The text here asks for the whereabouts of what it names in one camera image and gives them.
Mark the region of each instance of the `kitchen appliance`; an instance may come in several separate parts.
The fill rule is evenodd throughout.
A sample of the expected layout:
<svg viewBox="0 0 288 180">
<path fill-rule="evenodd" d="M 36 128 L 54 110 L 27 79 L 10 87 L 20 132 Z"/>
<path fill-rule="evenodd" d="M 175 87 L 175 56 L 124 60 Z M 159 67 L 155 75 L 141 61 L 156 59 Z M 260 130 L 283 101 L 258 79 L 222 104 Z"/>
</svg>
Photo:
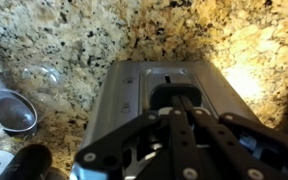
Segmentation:
<svg viewBox="0 0 288 180">
<path fill-rule="evenodd" d="M 151 109 L 151 93 L 161 84 L 189 84 L 198 88 L 201 92 L 200 108 L 216 119 L 225 112 L 231 112 L 259 122 L 222 74 L 207 61 L 120 61 L 114 63 L 107 73 L 81 149 Z M 145 164 L 146 161 L 132 161 L 125 170 L 126 177 L 134 179 Z M 100 176 L 74 164 L 70 178 L 97 179 Z"/>
</svg>

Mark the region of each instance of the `metal screw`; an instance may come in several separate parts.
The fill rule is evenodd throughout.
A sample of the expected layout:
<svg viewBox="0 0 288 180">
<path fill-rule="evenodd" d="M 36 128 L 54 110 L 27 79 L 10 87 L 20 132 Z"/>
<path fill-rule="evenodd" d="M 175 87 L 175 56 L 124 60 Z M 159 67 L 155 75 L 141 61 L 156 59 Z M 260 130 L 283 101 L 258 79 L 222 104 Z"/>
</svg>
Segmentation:
<svg viewBox="0 0 288 180">
<path fill-rule="evenodd" d="M 196 110 L 195 112 L 196 112 L 196 114 L 203 114 L 203 111 L 201 111 L 201 110 Z"/>
<path fill-rule="evenodd" d="M 234 119 L 233 116 L 231 116 L 231 115 L 226 115 L 225 118 L 228 119 L 228 120 L 233 120 Z"/>
<path fill-rule="evenodd" d="M 253 180 L 263 180 L 264 179 L 264 174 L 257 169 L 249 169 L 247 171 L 247 174 Z"/>
<path fill-rule="evenodd" d="M 183 175 L 187 180 L 195 180 L 198 177 L 197 172 L 193 168 L 185 168 L 183 170 Z"/>
<path fill-rule="evenodd" d="M 92 161 L 94 161 L 96 159 L 96 154 L 94 154 L 94 153 L 87 153 L 87 154 L 85 154 L 85 156 L 84 156 L 84 161 L 85 162 L 92 162 Z"/>
<path fill-rule="evenodd" d="M 151 114 L 151 115 L 148 116 L 148 119 L 150 119 L 150 120 L 154 120 L 154 119 L 156 119 L 156 116 L 153 115 L 153 114 Z"/>
</svg>

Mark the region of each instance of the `metal spoon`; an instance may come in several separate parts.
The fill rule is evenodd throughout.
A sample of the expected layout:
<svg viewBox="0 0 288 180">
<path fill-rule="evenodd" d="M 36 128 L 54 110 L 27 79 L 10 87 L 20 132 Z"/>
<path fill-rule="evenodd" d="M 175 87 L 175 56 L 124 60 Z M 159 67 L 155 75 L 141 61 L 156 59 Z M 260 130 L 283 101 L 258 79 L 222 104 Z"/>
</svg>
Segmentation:
<svg viewBox="0 0 288 180">
<path fill-rule="evenodd" d="M 36 122 L 36 111 L 27 99 L 8 91 L 0 91 L 0 124 L 4 129 L 23 132 L 33 128 Z"/>
</svg>

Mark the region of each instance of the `granite countertop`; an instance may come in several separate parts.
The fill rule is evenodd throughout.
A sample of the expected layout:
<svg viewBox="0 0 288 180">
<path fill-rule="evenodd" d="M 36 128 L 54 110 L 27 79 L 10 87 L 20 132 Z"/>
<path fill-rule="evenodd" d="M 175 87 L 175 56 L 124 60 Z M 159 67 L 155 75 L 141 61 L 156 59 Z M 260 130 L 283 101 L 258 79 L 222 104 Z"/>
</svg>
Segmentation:
<svg viewBox="0 0 288 180">
<path fill-rule="evenodd" d="M 0 149 L 42 143 L 69 173 L 103 77 L 115 61 L 212 62 L 260 120 L 288 118 L 288 0 L 0 1 L 0 68 L 51 63 L 58 109 L 29 141 L 0 130 Z"/>
</svg>

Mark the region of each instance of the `speckled granite backsplash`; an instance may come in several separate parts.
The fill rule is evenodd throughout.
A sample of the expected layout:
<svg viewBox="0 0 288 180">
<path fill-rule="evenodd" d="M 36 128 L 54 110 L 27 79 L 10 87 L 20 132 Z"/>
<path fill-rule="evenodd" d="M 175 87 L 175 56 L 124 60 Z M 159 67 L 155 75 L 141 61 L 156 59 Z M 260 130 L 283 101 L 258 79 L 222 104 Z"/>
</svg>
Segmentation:
<svg viewBox="0 0 288 180">
<path fill-rule="evenodd" d="M 34 60 L 67 78 L 61 108 L 8 150 L 43 142 L 66 173 L 115 61 L 210 61 L 277 127 L 288 114 L 288 0 L 0 0 L 0 67 Z"/>
</svg>

